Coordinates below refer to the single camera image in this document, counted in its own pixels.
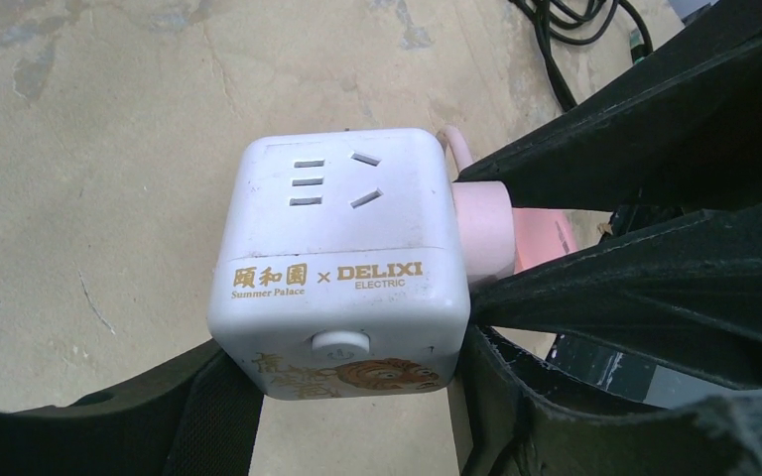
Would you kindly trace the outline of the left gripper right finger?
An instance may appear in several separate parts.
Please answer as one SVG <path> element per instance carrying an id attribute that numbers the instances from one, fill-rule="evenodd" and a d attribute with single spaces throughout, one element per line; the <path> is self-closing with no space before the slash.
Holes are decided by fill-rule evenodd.
<path id="1" fill-rule="evenodd" d="M 464 475 L 762 475 L 762 397 L 632 402 L 489 327 L 466 330 L 448 401 Z"/>

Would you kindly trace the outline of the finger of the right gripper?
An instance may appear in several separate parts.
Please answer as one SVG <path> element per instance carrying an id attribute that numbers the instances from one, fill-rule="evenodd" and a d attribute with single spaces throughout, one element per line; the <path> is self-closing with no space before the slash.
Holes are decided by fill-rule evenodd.
<path id="1" fill-rule="evenodd" d="M 691 213 L 536 266 L 476 292 L 472 319 L 760 389 L 762 203 Z"/>
<path id="2" fill-rule="evenodd" d="M 762 1 L 720 1 L 578 107 L 460 174 L 519 207 L 762 203 Z"/>

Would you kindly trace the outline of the white cube power socket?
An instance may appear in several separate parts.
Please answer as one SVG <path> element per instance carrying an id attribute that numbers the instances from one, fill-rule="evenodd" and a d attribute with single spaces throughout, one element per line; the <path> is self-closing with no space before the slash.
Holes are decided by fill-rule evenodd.
<path id="1" fill-rule="evenodd" d="M 272 136 L 243 152 L 207 327 L 265 395 L 439 390 L 453 377 L 469 313 L 433 134 Z"/>

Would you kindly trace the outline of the pink round power strip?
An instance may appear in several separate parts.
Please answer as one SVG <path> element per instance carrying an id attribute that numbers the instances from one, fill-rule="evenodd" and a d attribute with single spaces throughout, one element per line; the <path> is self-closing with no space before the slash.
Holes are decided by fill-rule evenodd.
<path id="1" fill-rule="evenodd" d="M 578 250 L 563 210 L 513 208 L 516 259 L 519 274 Z"/>

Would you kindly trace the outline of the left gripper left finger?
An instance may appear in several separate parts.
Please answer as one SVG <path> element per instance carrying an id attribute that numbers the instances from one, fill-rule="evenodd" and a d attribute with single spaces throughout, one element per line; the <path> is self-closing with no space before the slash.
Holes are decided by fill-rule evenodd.
<path id="1" fill-rule="evenodd" d="M 0 475 L 245 475 L 262 404 L 207 341 L 69 406 L 0 412 Z"/>

